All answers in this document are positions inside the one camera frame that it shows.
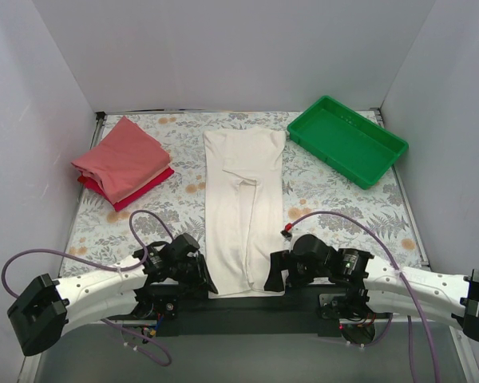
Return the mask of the white t shirt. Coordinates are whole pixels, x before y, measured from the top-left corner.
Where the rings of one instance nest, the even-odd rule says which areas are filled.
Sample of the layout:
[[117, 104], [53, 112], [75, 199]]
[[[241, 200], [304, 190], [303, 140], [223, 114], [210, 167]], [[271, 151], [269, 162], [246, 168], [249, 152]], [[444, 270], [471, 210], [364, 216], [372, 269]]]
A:
[[254, 127], [204, 133], [205, 258], [211, 298], [267, 296], [270, 255], [283, 247], [286, 135]]

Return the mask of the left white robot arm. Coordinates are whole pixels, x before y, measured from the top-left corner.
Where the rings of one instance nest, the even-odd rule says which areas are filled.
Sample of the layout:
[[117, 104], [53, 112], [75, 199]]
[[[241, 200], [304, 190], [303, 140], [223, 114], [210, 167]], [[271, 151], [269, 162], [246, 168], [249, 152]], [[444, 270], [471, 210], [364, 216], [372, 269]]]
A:
[[217, 293], [189, 234], [157, 241], [113, 266], [69, 278], [37, 276], [7, 310], [24, 355], [40, 354], [71, 330], [111, 317], [172, 320], [180, 298]]

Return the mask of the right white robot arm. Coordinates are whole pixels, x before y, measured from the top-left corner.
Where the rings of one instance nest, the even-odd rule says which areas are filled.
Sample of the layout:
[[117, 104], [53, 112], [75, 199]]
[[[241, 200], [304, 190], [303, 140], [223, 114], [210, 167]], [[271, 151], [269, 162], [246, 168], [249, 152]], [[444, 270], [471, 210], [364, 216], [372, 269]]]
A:
[[425, 316], [479, 342], [479, 270], [462, 275], [396, 269], [367, 251], [335, 250], [314, 235], [302, 235], [290, 249], [271, 254], [264, 289], [282, 292], [287, 286], [303, 287], [317, 278], [326, 278], [344, 290], [324, 306], [328, 318]]

